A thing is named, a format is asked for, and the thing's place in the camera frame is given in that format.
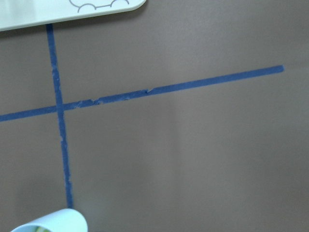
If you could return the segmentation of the yellow lemon slice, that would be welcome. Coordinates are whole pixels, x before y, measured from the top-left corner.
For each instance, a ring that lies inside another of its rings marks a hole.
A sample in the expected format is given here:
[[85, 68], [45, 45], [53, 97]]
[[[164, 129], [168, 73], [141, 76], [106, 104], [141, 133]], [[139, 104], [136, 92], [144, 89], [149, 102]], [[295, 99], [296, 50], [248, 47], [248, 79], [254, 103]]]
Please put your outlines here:
[[32, 225], [33, 228], [33, 232], [51, 232], [50, 229], [44, 227], [44, 226], [40, 226], [40, 225]]

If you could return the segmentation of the light blue cup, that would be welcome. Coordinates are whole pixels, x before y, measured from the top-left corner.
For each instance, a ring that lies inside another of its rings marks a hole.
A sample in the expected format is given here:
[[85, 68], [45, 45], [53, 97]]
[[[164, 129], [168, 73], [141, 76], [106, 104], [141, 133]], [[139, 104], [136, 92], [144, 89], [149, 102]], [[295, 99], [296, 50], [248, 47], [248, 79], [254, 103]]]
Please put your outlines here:
[[33, 232], [32, 225], [44, 226], [51, 232], [87, 232], [88, 225], [84, 216], [74, 209], [61, 209], [46, 216], [20, 225], [12, 232]]

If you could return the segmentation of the cream bear tray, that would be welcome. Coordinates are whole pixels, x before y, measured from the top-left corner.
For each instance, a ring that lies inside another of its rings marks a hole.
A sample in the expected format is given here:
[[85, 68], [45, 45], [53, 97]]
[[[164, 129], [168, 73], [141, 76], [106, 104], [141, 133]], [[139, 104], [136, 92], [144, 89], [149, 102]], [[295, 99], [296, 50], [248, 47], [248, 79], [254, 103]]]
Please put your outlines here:
[[129, 12], [144, 0], [2, 0], [0, 30]]

